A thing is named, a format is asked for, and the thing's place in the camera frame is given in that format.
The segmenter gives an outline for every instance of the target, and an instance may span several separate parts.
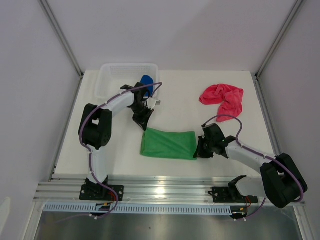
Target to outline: white backdrop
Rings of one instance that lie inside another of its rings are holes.
[[[295,0],[49,0],[82,68],[256,72]]]

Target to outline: metal rail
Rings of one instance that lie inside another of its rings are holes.
[[[266,57],[264,58],[261,66],[259,67],[256,78],[259,80],[261,77],[261,74],[266,69],[268,63],[270,62],[271,58],[274,56],[275,52],[277,51],[278,47],[280,46],[281,42],[285,38],[287,32],[289,31],[291,25],[293,24],[294,20],[296,19],[298,13],[302,9],[303,4],[306,2],[306,0],[296,0],[288,17],[286,18],[284,24],[282,25],[280,32],[276,36],[273,44],[271,45],[271,48],[269,49]]]
[[[56,34],[58,40],[60,41],[63,50],[65,51],[67,57],[69,58],[69,60],[71,61],[75,71],[77,72],[77,74],[82,77],[83,76],[83,72],[81,71],[81,68],[79,66],[79,63],[57,21],[57,18],[54,14],[54,12],[52,11],[49,3],[47,0],[38,0],[39,4],[42,7],[42,10],[44,12],[44,14],[46,15],[46,17],[48,18],[48,21],[50,23],[50,25],[52,26],[52,29],[54,31],[54,33]]]
[[[70,108],[70,111],[69,111],[69,115],[68,115],[68,118],[66,120],[65,126],[63,128],[63,134],[62,134],[62,136],[61,136],[61,138],[59,140],[59,146],[58,146],[57,151],[56,151],[56,153],[54,155],[53,163],[51,164],[51,167],[50,167],[50,173],[49,173],[48,181],[51,180],[53,174],[55,173],[55,170],[56,170],[56,167],[57,167],[57,163],[58,163],[58,160],[59,160],[59,157],[60,157],[60,153],[61,153],[62,147],[64,145],[64,141],[65,141],[65,138],[66,138],[66,134],[67,134],[67,130],[68,130],[68,127],[69,127],[69,123],[70,123],[70,120],[71,120],[71,117],[72,117],[72,113],[74,112],[74,108],[75,108],[75,105],[76,105],[78,94],[79,94],[79,91],[80,91],[80,88],[81,88],[82,80],[83,80],[83,76],[80,77],[80,81],[79,81],[77,89],[75,91],[73,102],[72,102],[72,105],[71,105],[71,108]]]
[[[256,91],[256,94],[257,94],[257,97],[258,97],[258,100],[260,103],[260,107],[262,110],[262,115],[264,118],[266,129],[269,134],[269,138],[270,138],[273,152],[277,155],[281,154],[282,151],[281,151],[280,143],[279,143],[278,138],[276,136],[276,131],[275,131],[274,125],[273,125],[271,117],[270,117],[270,113],[269,113],[269,110],[267,107],[267,103],[266,103],[263,91],[260,86],[260,82],[257,80],[257,78],[254,75],[252,76],[252,79],[253,79],[255,91]]]
[[[109,175],[110,185],[124,185],[122,203],[166,204],[166,205],[218,205],[242,206],[241,203],[213,203],[208,194],[211,187],[227,187],[233,177],[187,178],[187,177],[140,177]],[[102,203],[102,201],[79,200],[81,186],[85,179],[52,179],[40,182],[36,190],[35,202]],[[267,201],[266,206],[273,206]],[[304,206],[292,203],[290,206]]]

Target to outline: plastic basket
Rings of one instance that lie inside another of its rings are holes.
[[[148,75],[154,83],[159,82],[158,66],[151,63],[112,63],[101,67],[97,82],[95,84],[94,95],[98,99],[110,97],[109,88],[111,82],[121,81],[127,85],[140,82],[143,75]]]

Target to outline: metal floor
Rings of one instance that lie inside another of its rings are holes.
[[[264,207],[247,222],[229,216],[43,212],[36,240],[302,240],[293,207]]]

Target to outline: pink cloth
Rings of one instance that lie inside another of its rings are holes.
[[[208,87],[200,96],[199,101],[204,105],[220,104],[218,115],[227,114],[238,117],[242,113],[242,99],[244,90],[227,84],[217,84]],[[232,119],[228,116],[219,116],[217,122]]]

